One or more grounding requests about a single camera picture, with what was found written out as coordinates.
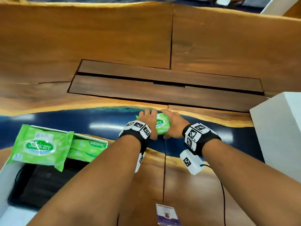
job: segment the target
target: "purple and white badge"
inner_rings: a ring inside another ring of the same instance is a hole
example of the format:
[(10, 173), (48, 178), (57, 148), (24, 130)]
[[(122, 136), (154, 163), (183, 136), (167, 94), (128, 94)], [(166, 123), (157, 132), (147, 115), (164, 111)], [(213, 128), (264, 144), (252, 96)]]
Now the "purple and white badge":
[(160, 226), (181, 226), (181, 221), (175, 209), (170, 206), (156, 204), (158, 225)]

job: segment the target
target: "black cable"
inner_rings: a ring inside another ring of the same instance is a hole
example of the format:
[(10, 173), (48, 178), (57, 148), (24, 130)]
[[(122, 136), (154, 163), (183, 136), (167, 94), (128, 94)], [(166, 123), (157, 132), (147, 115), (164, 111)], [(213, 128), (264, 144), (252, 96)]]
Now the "black cable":
[[(201, 164), (200, 167), (202, 166), (206, 166), (211, 168), (209, 165), (207, 164)], [(225, 191), (224, 191), (224, 186), (223, 183), (220, 181), (221, 185), (222, 185), (222, 190), (223, 190), (223, 197), (224, 197), (224, 226), (226, 226), (226, 198), (225, 198)]]

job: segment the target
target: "wristband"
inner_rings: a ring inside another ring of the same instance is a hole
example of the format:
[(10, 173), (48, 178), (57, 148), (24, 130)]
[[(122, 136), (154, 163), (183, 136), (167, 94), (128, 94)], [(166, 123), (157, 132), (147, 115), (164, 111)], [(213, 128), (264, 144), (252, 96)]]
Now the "wristband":
[(149, 142), (150, 134), (151, 134), (151, 129), (147, 124), (141, 121), (130, 121), (119, 133), (119, 137), (125, 135), (132, 135), (136, 137), (140, 141), (141, 144), (140, 153), (143, 155), (143, 153), (146, 150), (146, 146)]
[(188, 150), (201, 157), (203, 157), (202, 149), (205, 143), (212, 139), (221, 140), (215, 131), (201, 123), (187, 125), (183, 129), (182, 135), (185, 138), (184, 145)]

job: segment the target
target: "person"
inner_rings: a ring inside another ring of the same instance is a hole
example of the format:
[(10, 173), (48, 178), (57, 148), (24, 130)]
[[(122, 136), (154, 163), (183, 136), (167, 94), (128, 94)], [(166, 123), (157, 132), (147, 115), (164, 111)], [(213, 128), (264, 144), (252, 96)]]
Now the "person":
[[(189, 122), (177, 112), (162, 110), (171, 126), (165, 138), (183, 138)], [(156, 110), (139, 113), (157, 139)], [(115, 226), (121, 201), (134, 176), (141, 141), (121, 135), (51, 198), (29, 226)], [(265, 163), (223, 143), (206, 142), (205, 157), (228, 192), (257, 226), (301, 225), (301, 184)]]

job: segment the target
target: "green plastic packaging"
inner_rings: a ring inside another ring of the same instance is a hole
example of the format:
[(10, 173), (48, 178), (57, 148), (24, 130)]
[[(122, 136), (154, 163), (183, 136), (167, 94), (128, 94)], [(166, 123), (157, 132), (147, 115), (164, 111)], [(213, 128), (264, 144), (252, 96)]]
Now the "green plastic packaging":
[(64, 168), (74, 132), (47, 131), (30, 125), (22, 125), (7, 163), (24, 163)]
[(107, 146), (108, 143), (104, 142), (74, 139), (67, 158), (92, 162)]
[(158, 132), (158, 135), (163, 135), (167, 133), (168, 129), (170, 128), (170, 120), (167, 115), (164, 113), (158, 113), (157, 114), (157, 123), (156, 123), (156, 129)]

